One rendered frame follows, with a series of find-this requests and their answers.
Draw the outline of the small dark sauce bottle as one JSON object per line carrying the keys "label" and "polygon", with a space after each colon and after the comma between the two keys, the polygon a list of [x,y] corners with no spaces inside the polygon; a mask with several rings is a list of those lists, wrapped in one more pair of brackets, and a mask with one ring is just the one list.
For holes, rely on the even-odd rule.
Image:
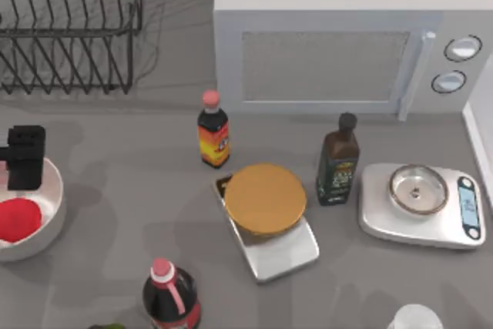
{"label": "small dark sauce bottle", "polygon": [[230,157],[229,119],[220,107],[220,94],[215,89],[203,93],[197,134],[202,161],[213,168],[223,166]]}

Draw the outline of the silver scale with brown disc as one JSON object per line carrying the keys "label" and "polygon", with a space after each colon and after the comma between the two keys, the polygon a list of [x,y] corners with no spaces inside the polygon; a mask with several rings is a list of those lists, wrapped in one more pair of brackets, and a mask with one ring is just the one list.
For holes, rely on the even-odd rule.
{"label": "silver scale with brown disc", "polygon": [[258,163],[213,182],[220,209],[258,283],[318,259],[320,249],[304,217],[307,195],[288,169]]}

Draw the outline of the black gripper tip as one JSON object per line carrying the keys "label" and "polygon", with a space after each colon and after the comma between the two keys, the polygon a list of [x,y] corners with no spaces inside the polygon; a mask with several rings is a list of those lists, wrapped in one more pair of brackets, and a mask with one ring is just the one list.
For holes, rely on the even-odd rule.
{"label": "black gripper tip", "polygon": [[39,125],[18,125],[8,129],[7,144],[0,147],[0,161],[8,172],[10,191],[37,190],[42,185],[46,131]]}

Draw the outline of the white microwave knob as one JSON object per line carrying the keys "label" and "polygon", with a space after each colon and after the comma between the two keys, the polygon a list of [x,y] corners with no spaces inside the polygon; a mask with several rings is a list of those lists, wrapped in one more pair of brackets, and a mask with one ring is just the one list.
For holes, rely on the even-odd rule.
{"label": "white microwave knob", "polygon": [[475,35],[452,39],[444,48],[444,56],[451,62],[465,62],[474,58],[482,48],[482,41]]}
{"label": "white microwave knob", "polygon": [[431,88],[438,94],[450,94],[460,90],[467,82],[467,76],[458,70],[436,75]]}

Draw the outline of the pale microwave door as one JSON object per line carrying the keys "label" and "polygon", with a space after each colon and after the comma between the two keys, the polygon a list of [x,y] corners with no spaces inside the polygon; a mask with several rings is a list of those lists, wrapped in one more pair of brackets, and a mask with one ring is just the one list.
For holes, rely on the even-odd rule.
{"label": "pale microwave door", "polygon": [[222,104],[230,112],[395,114],[441,21],[422,11],[217,10]]}

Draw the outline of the red round object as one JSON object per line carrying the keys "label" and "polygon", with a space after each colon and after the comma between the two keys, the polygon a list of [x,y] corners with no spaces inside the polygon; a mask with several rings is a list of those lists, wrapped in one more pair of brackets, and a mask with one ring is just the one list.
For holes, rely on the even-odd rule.
{"label": "red round object", "polygon": [[42,212],[36,202],[21,197],[0,202],[0,240],[16,243],[41,225]]}

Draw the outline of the white bowl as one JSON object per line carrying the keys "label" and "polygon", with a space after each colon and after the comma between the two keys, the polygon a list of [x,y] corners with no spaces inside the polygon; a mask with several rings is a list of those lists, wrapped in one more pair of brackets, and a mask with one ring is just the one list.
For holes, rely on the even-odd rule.
{"label": "white bowl", "polygon": [[42,185],[37,190],[10,191],[7,179],[5,164],[0,162],[0,202],[18,197],[36,202],[42,212],[42,225],[32,235],[16,243],[0,240],[0,264],[24,260],[42,252],[61,232],[66,215],[62,177],[49,159],[44,159]]}

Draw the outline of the silver scale with steel bowl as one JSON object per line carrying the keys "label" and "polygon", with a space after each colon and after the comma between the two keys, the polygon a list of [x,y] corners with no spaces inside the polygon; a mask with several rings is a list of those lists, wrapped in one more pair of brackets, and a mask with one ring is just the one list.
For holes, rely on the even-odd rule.
{"label": "silver scale with steel bowl", "polygon": [[460,170],[373,163],[361,173],[359,224],[398,243],[470,250],[486,240],[481,191]]}

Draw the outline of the dark green bottle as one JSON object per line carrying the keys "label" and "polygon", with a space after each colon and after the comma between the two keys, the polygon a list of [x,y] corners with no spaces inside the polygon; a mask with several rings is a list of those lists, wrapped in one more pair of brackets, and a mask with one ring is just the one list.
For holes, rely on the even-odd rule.
{"label": "dark green bottle", "polygon": [[361,154],[354,130],[357,117],[340,114],[338,129],[324,137],[316,177],[316,194],[321,206],[345,204],[350,196]]}

